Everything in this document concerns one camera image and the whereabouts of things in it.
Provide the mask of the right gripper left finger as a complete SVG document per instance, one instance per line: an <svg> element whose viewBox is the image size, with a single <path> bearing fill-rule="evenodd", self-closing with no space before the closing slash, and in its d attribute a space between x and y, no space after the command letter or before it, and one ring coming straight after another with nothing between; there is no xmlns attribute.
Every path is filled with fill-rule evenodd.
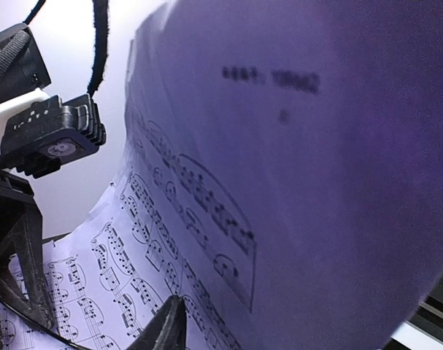
<svg viewBox="0 0 443 350"><path fill-rule="evenodd" d="M0 297L30 322L52 328L43 272L42 214L27 180L0 171Z"/></svg>

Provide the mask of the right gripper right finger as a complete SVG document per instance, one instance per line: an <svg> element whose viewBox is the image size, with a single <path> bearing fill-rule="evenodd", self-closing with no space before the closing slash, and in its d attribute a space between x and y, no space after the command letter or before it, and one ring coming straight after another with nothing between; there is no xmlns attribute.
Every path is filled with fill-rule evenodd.
<svg viewBox="0 0 443 350"><path fill-rule="evenodd" d="M128 350L185 350L186 339L185 301L171 295Z"/></svg>

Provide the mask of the lavender sheet music page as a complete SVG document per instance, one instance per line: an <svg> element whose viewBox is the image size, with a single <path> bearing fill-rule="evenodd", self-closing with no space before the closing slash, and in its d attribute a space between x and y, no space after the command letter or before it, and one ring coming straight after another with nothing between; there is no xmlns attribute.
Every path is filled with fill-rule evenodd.
<svg viewBox="0 0 443 350"><path fill-rule="evenodd" d="M60 334L380 349L443 274L443 1L112 1L115 177L43 246Z"/></svg>

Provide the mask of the black music stand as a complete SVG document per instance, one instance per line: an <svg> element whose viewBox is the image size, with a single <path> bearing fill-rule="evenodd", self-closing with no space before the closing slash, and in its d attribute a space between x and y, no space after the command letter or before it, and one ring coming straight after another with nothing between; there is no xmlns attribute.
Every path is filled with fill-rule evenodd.
<svg viewBox="0 0 443 350"><path fill-rule="evenodd" d="M393 334L386 349L443 349L443 276L412 318Z"/></svg>

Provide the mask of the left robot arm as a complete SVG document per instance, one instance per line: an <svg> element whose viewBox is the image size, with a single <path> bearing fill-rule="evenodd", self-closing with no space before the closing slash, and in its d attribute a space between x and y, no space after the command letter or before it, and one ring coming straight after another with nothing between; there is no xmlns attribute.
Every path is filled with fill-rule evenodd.
<svg viewBox="0 0 443 350"><path fill-rule="evenodd" d="M96 153L107 134L93 101L104 76L109 4L93 3L92 74L86 93L49 96L45 62L30 20L0 32L0 300L50 330L54 313L43 273L42 214L29 179Z"/></svg>

